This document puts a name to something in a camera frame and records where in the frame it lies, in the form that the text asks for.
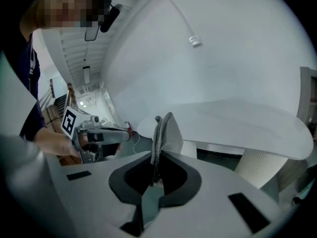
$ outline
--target person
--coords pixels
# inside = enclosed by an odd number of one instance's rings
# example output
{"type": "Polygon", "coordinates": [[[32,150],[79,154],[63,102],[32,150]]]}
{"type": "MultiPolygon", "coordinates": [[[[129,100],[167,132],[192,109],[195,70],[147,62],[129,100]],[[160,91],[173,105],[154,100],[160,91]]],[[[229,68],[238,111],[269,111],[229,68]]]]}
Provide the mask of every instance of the person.
{"type": "MultiPolygon", "coordinates": [[[[10,25],[5,31],[3,50],[19,79],[38,100],[40,65],[32,47],[32,33],[37,29],[89,25],[105,15],[111,0],[16,1],[20,6],[7,15],[10,25]]],[[[20,135],[26,140],[34,141],[45,153],[80,156],[67,136],[46,128],[38,101],[27,117],[20,135]]],[[[87,137],[82,135],[80,143],[85,146],[88,143],[87,137]]]]}

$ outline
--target gray towel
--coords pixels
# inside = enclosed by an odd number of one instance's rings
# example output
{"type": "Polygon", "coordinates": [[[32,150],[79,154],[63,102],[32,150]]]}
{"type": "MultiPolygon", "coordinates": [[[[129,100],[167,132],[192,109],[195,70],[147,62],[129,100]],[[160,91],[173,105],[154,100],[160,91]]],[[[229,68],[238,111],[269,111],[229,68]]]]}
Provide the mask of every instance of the gray towel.
{"type": "Polygon", "coordinates": [[[152,145],[151,164],[154,165],[152,184],[159,181],[159,156],[161,150],[180,154],[183,147],[182,134],[171,112],[167,113],[164,119],[157,116],[155,120],[158,124],[154,130],[152,145]]]}

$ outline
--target wall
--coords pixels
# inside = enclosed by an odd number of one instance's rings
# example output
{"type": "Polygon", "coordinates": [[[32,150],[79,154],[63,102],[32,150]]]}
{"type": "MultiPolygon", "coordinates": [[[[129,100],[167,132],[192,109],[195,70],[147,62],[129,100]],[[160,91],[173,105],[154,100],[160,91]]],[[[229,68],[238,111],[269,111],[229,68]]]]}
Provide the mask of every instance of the wall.
{"type": "Polygon", "coordinates": [[[136,128],[169,105],[242,99],[294,115],[300,66],[317,68],[314,48],[282,0],[142,0],[118,31],[102,71],[122,120],[136,128]]]}
{"type": "Polygon", "coordinates": [[[46,44],[50,58],[54,61],[58,72],[62,78],[75,86],[73,79],[70,75],[69,69],[66,64],[63,47],[60,41],[60,33],[58,29],[42,30],[43,43],[46,44]]]}
{"type": "Polygon", "coordinates": [[[55,98],[67,94],[67,84],[61,76],[53,78],[53,89],[55,98]]]}
{"type": "Polygon", "coordinates": [[[43,96],[46,96],[47,91],[50,89],[50,79],[60,76],[53,60],[49,54],[49,51],[44,42],[42,31],[40,29],[33,33],[33,48],[38,55],[40,64],[41,76],[39,79],[39,93],[38,99],[40,100],[43,96]]]}
{"type": "Polygon", "coordinates": [[[105,117],[111,123],[116,123],[113,119],[113,116],[112,116],[110,110],[109,110],[109,106],[106,102],[106,99],[101,91],[97,94],[96,105],[97,105],[97,107],[102,115],[101,118],[105,117]]]}
{"type": "MultiPolygon", "coordinates": [[[[78,100],[78,102],[79,101],[83,101],[84,104],[87,104],[87,101],[85,101],[85,100],[78,100]]],[[[90,113],[91,115],[99,116],[100,120],[106,118],[111,123],[115,123],[115,121],[112,117],[112,114],[109,110],[109,107],[106,103],[105,97],[101,91],[97,92],[97,94],[96,94],[96,104],[94,104],[94,105],[87,104],[87,105],[88,106],[84,108],[83,106],[78,104],[78,107],[80,109],[90,113]]]]}

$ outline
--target black slot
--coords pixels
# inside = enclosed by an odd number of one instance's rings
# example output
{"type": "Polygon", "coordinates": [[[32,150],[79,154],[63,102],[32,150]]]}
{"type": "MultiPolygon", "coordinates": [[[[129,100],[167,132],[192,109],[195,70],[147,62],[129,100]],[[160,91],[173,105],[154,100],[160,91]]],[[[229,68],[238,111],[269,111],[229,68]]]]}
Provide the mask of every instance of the black slot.
{"type": "Polygon", "coordinates": [[[78,172],[78,173],[73,173],[73,174],[69,174],[69,175],[66,175],[67,178],[69,180],[75,180],[75,179],[79,179],[79,178],[82,178],[82,177],[87,177],[87,176],[90,176],[91,173],[89,171],[82,171],[82,172],[78,172]]]}
{"type": "Polygon", "coordinates": [[[121,229],[137,237],[143,232],[142,195],[153,177],[151,155],[149,153],[116,169],[109,177],[109,186],[117,198],[123,203],[136,206],[132,222],[125,223],[121,229]]]}
{"type": "Polygon", "coordinates": [[[269,224],[269,221],[242,193],[228,197],[254,234],[269,224]]]}
{"type": "Polygon", "coordinates": [[[185,205],[202,185],[202,178],[196,169],[164,151],[160,154],[159,176],[165,194],[159,199],[159,208],[185,205]]]}

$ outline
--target ceiling light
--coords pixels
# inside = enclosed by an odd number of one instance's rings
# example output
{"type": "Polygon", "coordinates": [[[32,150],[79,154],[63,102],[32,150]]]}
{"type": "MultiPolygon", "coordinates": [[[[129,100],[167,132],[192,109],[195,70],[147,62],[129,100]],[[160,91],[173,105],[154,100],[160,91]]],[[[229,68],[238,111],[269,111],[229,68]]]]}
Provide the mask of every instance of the ceiling light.
{"type": "Polygon", "coordinates": [[[84,73],[85,84],[89,84],[90,83],[90,66],[83,67],[83,73],[84,73]]]}
{"type": "Polygon", "coordinates": [[[94,41],[97,38],[99,26],[92,26],[86,28],[85,41],[94,41]]]}

